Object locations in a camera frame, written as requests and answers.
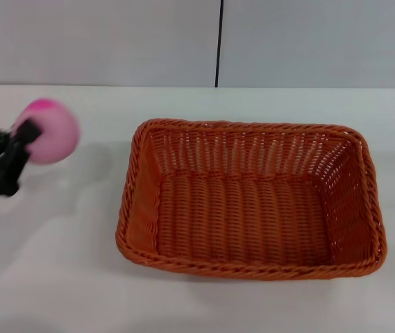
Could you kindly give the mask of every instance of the wicker basket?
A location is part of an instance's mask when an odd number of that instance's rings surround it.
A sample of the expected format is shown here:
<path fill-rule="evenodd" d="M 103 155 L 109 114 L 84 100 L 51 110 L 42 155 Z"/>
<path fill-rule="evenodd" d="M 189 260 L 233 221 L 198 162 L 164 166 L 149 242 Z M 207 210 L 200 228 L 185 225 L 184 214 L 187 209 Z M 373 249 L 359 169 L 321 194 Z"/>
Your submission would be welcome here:
<path fill-rule="evenodd" d="M 143 123 L 116 239 L 136 264 L 256 280 L 362 276 L 387 254 L 367 143 L 330 125 Z"/>

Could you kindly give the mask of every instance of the gray wall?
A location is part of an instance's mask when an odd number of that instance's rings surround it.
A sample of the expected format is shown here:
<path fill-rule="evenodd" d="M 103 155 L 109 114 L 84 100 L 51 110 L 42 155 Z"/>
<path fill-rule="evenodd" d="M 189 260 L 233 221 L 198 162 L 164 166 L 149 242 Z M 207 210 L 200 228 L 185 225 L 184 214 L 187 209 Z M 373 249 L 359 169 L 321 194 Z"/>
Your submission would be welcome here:
<path fill-rule="evenodd" d="M 0 0 L 0 83 L 214 85 L 214 0 Z"/>
<path fill-rule="evenodd" d="M 0 0 L 0 83 L 213 87 L 219 0 Z M 225 0 L 221 87 L 395 87 L 395 0 Z"/>
<path fill-rule="evenodd" d="M 226 0 L 220 86 L 395 87 L 395 0 Z"/>

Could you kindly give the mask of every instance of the pink sponge ball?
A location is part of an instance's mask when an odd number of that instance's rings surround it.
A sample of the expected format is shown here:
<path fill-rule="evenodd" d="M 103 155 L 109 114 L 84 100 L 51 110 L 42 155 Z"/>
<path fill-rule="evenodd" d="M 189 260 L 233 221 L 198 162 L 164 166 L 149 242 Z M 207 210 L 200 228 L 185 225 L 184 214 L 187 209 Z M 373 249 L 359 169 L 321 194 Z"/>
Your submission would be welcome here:
<path fill-rule="evenodd" d="M 80 127 L 72 113 L 62 103 L 38 99 L 19 115 L 12 134 L 27 119 L 31 119 L 42 134 L 26 147 L 29 160 L 37 164 L 61 161 L 72 154 L 80 140 Z"/>

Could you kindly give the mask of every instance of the white table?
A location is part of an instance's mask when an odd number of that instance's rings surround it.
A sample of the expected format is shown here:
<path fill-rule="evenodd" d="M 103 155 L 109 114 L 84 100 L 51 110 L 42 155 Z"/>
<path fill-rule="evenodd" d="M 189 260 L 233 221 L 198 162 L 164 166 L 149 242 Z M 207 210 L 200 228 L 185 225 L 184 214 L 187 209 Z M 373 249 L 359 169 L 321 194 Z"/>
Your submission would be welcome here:
<path fill-rule="evenodd" d="M 395 332 L 395 90 L 0 86 L 0 127 L 41 96 L 66 103 L 83 138 L 0 198 L 0 333 Z M 355 279 L 245 282 L 125 260 L 115 228 L 130 140 L 155 117 L 359 130 L 378 173 L 385 265 Z"/>

